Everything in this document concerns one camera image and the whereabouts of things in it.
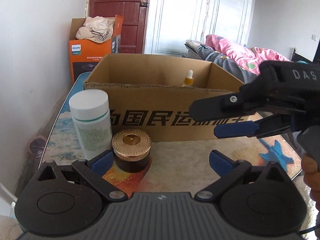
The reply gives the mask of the person's right hand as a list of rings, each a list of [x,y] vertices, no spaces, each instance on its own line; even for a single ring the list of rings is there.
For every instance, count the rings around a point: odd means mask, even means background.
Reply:
[[[320,211],[320,172],[317,162],[308,155],[302,157],[304,183],[310,187],[310,198],[316,202],[316,209]]]

